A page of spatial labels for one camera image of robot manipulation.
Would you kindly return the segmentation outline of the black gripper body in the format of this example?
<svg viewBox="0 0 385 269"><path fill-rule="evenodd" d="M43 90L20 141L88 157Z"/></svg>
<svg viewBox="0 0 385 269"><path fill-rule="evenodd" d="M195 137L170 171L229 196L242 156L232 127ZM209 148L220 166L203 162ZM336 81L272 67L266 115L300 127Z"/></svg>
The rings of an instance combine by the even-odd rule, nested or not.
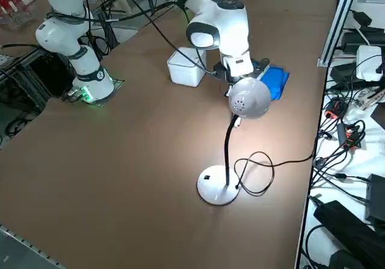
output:
<svg viewBox="0 0 385 269"><path fill-rule="evenodd" d="M233 86L240 80L240 78L230 78L230 81L228 82L228 88L227 90L224 92L224 96L225 97L228 97Z"/></svg>

